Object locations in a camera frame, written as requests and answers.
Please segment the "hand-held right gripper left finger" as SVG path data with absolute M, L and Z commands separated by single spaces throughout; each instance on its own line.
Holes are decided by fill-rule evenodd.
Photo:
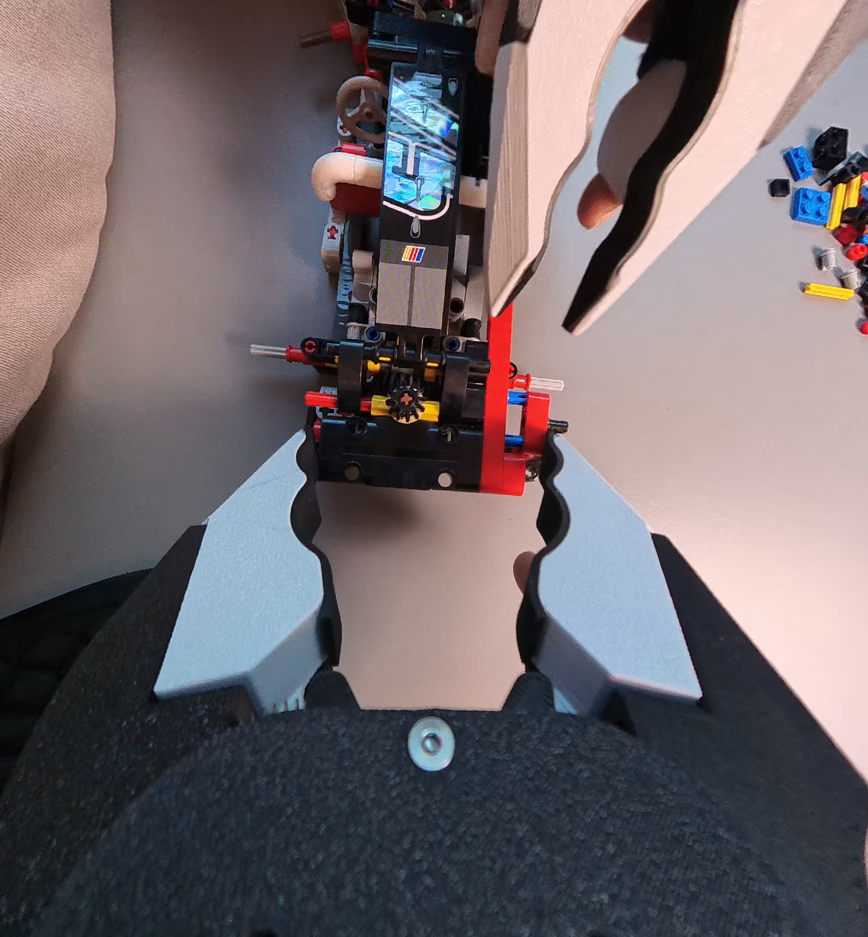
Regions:
M 333 574 L 313 544 L 317 473 L 312 432 L 301 430 L 206 519 L 156 697 L 239 687 L 271 715 L 302 709 L 311 677 L 338 663 Z

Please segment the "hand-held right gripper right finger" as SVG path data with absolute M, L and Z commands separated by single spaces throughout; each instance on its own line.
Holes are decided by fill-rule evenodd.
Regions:
M 547 437 L 536 527 L 544 540 L 517 614 L 526 668 L 552 707 L 596 717 L 618 691 L 702 698 L 649 527 L 562 434 Z

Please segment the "person's left hand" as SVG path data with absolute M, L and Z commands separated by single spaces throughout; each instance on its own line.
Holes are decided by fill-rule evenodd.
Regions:
M 624 203 L 632 171 L 662 132 L 686 71 L 681 60 L 657 62 L 615 107 L 597 152 L 596 174 L 579 200 L 583 228 L 598 228 Z

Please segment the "pile of mixed lego pieces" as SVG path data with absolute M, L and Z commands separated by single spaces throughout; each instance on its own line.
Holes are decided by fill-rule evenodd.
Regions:
M 768 179 L 768 195 L 787 206 L 791 224 L 815 235 L 813 269 L 798 289 L 851 309 L 856 332 L 868 338 L 868 145 L 852 147 L 850 130 L 833 124 L 782 148 L 780 159 L 783 171 Z M 853 288 L 856 295 L 847 302 L 808 296 L 802 292 L 808 282 Z

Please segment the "lego car chassis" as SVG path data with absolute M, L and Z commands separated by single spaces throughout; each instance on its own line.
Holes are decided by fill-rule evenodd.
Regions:
M 340 2 L 301 38 L 343 42 L 322 260 L 334 328 L 254 355 L 309 366 L 301 459 L 315 481 L 520 497 L 541 470 L 562 382 L 512 361 L 513 313 L 490 318 L 486 213 L 493 81 L 475 67 L 481 2 Z

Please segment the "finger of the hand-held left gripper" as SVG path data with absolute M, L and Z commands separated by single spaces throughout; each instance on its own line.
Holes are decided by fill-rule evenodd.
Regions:
M 545 253 L 561 187 L 585 153 L 617 40 L 651 34 L 654 3 L 482 2 L 489 116 L 486 295 L 497 318 Z
M 563 327 L 581 334 L 770 143 L 868 35 L 868 2 L 653 2 L 638 78 L 661 60 L 686 76 L 639 158 Z

